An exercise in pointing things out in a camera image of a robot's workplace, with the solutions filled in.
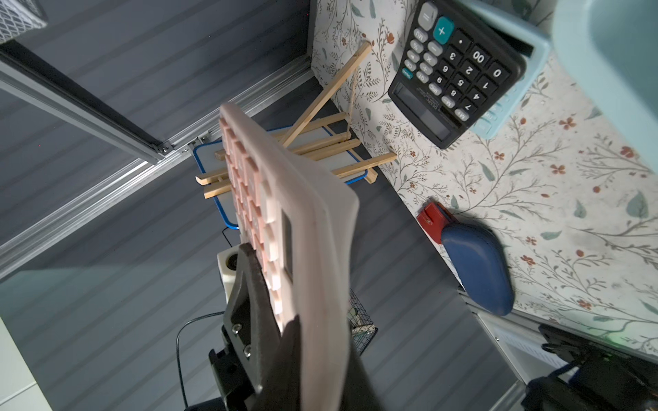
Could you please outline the small pink calculator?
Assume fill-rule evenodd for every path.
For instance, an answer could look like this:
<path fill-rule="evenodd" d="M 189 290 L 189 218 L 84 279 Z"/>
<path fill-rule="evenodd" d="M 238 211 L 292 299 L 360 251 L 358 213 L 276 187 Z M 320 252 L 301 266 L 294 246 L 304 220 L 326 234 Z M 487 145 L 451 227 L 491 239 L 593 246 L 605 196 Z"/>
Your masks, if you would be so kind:
<path fill-rule="evenodd" d="M 236 105 L 224 104 L 219 120 L 223 139 L 227 135 L 224 125 L 237 117 L 257 124 Z M 304 410 L 339 408 L 350 359 L 349 258 L 359 200 L 346 184 L 339 186 L 354 195 L 354 212 L 324 214 L 315 225 L 287 220 L 280 236 L 264 241 L 246 239 L 241 234 L 252 244 L 260 261 L 278 326 L 297 319 L 302 327 Z"/>

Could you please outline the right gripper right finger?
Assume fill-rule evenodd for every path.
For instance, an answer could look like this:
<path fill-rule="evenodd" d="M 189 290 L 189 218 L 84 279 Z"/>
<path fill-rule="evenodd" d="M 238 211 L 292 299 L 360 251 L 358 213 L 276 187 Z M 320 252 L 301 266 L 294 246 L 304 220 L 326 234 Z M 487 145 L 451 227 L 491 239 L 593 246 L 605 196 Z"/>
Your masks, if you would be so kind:
<path fill-rule="evenodd" d="M 354 344 L 351 345 L 346 373 L 346 409 L 348 411 L 384 410 Z"/>

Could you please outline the red stapler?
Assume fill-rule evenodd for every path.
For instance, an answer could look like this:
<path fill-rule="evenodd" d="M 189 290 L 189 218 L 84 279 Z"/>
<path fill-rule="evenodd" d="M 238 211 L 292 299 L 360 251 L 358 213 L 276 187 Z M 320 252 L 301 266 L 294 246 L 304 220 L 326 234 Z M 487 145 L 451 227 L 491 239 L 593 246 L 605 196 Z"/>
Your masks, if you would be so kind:
<path fill-rule="evenodd" d="M 428 202 L 418 213 L 416 220 L 429 238 L 437 244 L 442 244 L 441 237 L 445 227 L 457 223 L 454 215 L 436 201 Z"/>

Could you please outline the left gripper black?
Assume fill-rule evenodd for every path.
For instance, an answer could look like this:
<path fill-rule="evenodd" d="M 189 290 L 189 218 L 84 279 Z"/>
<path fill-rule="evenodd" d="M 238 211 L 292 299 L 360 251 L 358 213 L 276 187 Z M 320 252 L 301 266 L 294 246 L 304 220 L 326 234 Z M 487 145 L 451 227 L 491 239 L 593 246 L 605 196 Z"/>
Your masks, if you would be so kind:
<path fill-rule="evenodd" d="M 253 408 L 255 391 L 234 349 L 229 333 L 221 329 L 224 349 L 212 349 L 208 359 L 214 375 L 219 395 L 217 397 L 188 405 L 185 411 L 229 410 L 248 411 Z"/>

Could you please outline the black calculator on blue one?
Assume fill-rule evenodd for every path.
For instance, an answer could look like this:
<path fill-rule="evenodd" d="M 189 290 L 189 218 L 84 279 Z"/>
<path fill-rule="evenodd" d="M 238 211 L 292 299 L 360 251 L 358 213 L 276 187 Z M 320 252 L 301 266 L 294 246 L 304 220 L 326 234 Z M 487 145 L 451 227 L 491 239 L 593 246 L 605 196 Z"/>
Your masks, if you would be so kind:
<path fill-rule="evenodd" d="M 388 95 L 414 127 L 445 150 L 525 70 L 522 55 L 461 3 L 421 1 Z"/>

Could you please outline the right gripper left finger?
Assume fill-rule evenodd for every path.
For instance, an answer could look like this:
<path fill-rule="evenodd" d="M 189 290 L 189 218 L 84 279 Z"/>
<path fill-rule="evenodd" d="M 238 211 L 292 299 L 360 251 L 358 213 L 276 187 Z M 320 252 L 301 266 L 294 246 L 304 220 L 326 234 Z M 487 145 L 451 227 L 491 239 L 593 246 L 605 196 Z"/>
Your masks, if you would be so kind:
<path fill-rule="evenodd" d="M 255 391 L 250 410 L 299 410 L 300 325 L 294 319 L 279 330 L 271 297 L 255 250 L 239 246 L 236 282 L 224 313 L 223 326 Z"/>

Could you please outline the navy blue case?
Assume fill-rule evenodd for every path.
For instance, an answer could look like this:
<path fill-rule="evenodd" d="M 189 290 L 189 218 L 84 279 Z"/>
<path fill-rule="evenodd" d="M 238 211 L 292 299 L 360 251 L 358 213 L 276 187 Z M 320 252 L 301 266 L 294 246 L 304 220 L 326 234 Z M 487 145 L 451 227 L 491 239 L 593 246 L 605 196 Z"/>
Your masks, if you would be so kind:
<path fill-rule="evenodd" d="M 514 291 L 498 238 L 481 226 L 457 223 L 443 229 L 441 243 L 471 300 L 492 314 L 508 315 Z"/>

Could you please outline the mint green storage box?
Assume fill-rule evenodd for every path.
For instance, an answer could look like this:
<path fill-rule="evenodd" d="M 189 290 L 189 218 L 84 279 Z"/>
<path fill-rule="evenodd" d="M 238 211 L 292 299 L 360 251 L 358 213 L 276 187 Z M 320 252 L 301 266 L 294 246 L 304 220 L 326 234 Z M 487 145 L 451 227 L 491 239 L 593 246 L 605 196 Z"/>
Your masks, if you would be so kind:
<path fill-rule="evenodd" d="M 657 3 L 558 1 L 558 59 L 646 164 L 657 169 Z"/>

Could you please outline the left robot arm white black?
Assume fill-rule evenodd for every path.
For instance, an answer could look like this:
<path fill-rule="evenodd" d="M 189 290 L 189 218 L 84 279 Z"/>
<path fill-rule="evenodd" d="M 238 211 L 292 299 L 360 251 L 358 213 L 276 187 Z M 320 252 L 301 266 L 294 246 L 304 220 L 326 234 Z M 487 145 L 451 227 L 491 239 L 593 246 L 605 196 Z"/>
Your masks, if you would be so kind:
<path fill-rule="evenodd" d="M 188 410 L 301 409 L 301 325 L 289 323 L 274 354 L 260 392 L 248 382 L 234 354 L 211 352 L 219 377 L 220 397 L 187 404 Z M 543 349 L 570 357 L 562 368 L 529 382 L 520 399 L 522 410 L 655 410 L 657 366 L 551 327 L 542 328 Z"/>

